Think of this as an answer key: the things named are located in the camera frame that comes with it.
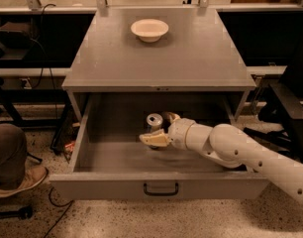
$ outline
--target speckled floor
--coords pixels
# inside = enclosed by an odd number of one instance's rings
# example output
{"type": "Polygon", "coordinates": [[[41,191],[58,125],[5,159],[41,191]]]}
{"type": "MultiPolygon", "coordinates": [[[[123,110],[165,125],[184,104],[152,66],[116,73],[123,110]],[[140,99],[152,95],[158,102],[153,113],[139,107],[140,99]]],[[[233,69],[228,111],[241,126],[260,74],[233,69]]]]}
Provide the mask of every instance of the speckled floor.
{"type": "MultiPolygon", "coordinates": [[[[273,128],[251,115],[241,116],[238,126],[273,128]]],[[[67,166],[63,155],[57,156],[50,150],[53,130],[26,134],[30,152],[44,159],[50,173],[67,166]]],[[[28,166],[33,163],[28,159],[28,166]]],[[[303,238],[303,206],[272,184],[255,200],[76,200],[65,214],[68,206],[56,207],[50,203],[51,188],[46,179],[32,190],[0,199],[0,211],[27,205],[34,209],[30,219],[1,219],[0,238],[303,238]]],[[[51,198],[60,205],[69,202],[55,190],[51,198]]]]}

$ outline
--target drawer front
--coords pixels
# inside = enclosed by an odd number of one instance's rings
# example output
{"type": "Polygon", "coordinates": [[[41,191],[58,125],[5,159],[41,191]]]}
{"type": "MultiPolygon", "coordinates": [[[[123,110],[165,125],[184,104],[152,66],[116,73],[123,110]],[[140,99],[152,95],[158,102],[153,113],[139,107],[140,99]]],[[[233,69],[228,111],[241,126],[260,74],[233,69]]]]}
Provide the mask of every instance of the drawer front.
{"type": "MultiPolygon", "coordinates": [[[[157,100],[153,94],[147,97],[157,100]]],[[[248,172],[245,167],[226,170],[194,152],[173,147],[153,150],[140,142],[149,112],[178,111],[206,122],[202,112],[212,103],[204,102],[197,94],[187,97],[181,105],[176,104],[176,94],[154,104],[137,93],[91,94],[69,168],[64,174],[51,175],[50,182],[62,195],[73,199],[258,197],[268,185],[258,173],[248,172]]],[[[218,108],[223,107],[217,96],[213,99],[218,108]]]]}
{"type": "Polygon", "coordinates": [[[53,175],[51,183],[71,199],[254,199],[268,185],[260,178],[197,180],[100,180],[86,176],[53,175]]]}

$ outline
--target cabinet top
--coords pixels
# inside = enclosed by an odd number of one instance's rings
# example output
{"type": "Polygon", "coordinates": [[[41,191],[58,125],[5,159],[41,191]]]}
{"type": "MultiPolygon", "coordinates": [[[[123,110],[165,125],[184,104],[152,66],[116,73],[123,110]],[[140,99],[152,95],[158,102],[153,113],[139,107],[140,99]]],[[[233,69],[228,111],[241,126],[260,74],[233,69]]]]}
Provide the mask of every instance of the cabinet top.
{"type": "Polygon", "coordinates": [[[63,87],[80,91],[243,90],[255,84],[214,8],[106,8],[96,12],[63,87]],[[141,19],[169,31],[155,43],[141,19]]]}

